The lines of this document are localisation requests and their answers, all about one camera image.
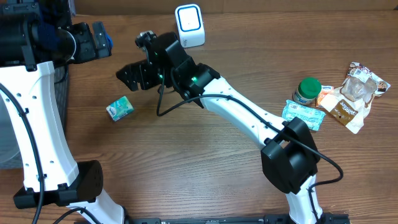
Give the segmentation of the teal snack packet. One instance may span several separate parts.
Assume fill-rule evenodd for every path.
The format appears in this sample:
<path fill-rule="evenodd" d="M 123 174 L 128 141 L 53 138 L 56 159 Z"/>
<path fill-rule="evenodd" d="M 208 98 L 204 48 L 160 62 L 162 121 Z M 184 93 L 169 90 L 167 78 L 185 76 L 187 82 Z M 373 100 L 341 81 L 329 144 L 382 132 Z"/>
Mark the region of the teal snack packet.
<path fill-rule="evenodd" d="M 300 105 L 292 100 L 286 100 L 286 105 L 282 110 L 282 117 L 286 121 L 300 118 L 312 131 L 318 131 L 320 129 L 325 115 L 326 113 L 323 111 Z"/>

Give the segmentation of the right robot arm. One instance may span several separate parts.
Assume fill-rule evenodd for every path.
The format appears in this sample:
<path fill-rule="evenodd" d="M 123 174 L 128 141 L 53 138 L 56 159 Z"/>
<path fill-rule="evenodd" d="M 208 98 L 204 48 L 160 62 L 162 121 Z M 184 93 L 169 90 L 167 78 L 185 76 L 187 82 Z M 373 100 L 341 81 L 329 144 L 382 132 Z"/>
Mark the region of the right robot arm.
<path fill-rule="evenodd" d="M 119 80 L 131 91 L 155 86 L 173 88 L 184 103 L 195 102 L 228 120 L 260 149 L 262 171 L 286 195 L 290 221 L 323 221 L 314 188 L 320 156 L 308 126 L 301 119 L 286 121 L 258 107 L 216 70 L 195 63 L 173 32 L 143 32 L 135 43 L 146 59 L 116 72 Z"/>

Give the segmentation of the beige plastic pouch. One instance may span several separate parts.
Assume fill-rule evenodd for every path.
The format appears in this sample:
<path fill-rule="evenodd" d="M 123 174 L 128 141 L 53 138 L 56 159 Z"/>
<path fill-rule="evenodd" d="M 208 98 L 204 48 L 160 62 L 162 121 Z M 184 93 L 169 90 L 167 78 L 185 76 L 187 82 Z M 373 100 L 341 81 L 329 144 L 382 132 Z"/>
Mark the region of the beige plastic pouch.
<path fill-rule="evenodd" d="M 383 95 L 390 87 L 368 67 L 351 62 L 341 86 L 329 91 L 319 105 L 356 134 L 364 126 L 373 99 Z"/>

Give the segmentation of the teal white small box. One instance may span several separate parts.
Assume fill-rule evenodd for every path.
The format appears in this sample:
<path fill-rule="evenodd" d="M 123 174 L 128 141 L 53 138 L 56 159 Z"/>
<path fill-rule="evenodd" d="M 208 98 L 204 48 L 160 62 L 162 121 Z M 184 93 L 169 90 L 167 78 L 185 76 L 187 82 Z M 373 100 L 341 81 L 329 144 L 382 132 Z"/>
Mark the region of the teal white small box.
<path fill-rule="evenodd" d="M 106 107 L 106 111 L 113 121 L 118 121 L 126 115 L 132 113 L 134 108 L 126 96 L 112 102 Z"/>

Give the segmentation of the green lid jar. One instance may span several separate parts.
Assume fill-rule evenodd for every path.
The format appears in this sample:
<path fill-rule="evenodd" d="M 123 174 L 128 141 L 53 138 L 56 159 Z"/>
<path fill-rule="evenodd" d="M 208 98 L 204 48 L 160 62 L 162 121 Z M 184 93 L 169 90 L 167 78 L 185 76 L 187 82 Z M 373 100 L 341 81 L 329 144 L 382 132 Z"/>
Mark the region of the green lid jar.
<path fill-rule="evenodd" d="M 301 105 L 311 104 L 322 90 L 320 81 L 313 77 L 304 78 L 292 94 L 294 102 Z"/>

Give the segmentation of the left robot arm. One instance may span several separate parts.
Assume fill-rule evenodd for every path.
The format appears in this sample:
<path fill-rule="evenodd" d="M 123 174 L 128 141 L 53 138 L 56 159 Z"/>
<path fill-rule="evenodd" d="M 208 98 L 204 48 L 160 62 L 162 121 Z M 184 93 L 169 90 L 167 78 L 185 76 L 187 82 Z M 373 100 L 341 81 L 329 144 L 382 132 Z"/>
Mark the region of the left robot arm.
<path fill-rule="evenodd" d="M 55 96 L 58 67 L 109 57 L 112 47 L 101 22 L 72 22 L 68 1 L 1 3 L 1 97 L 24 169 L 17 208 L 56 204 L 89 223 L 129 221 L 106 193 L 100 163 L 74 160 Z"/>

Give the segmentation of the orange small box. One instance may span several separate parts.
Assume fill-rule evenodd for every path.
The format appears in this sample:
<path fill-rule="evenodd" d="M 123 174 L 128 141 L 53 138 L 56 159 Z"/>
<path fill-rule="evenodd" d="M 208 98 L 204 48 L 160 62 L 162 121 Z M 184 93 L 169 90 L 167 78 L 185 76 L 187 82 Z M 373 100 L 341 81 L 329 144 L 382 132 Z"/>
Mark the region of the orange small box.
<path fill-rule="evenodd" d="M 331 85 L 322 85 L 321 91 L 319 92 L 316 102 L 315 102 L 315 106 L 317 108 L 323 108 L 323 106 L 320 104 L 320 102 L 322 101 L 322 99 L 324 99 L 324 97 L 327 96 L 327 94 L 329 94 L 329 92 L 333 91 L 334 87 Z"/>

